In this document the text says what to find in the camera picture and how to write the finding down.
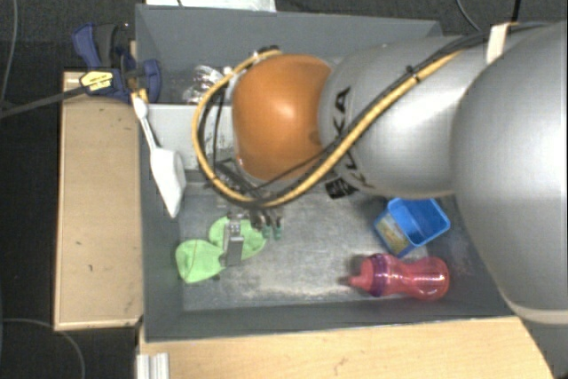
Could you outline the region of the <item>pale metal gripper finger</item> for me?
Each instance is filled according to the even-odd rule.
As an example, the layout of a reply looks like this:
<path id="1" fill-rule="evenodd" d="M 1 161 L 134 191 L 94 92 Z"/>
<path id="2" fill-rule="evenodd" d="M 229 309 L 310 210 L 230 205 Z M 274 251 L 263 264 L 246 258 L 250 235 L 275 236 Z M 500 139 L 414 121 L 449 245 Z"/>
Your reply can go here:
<path id="1" fill-rule="evenodd" d="M 224 265 L 238 265 L 242 260 L 244 236 L 241 232 L 240 221 L 228 221 L 224 229 Z"/>

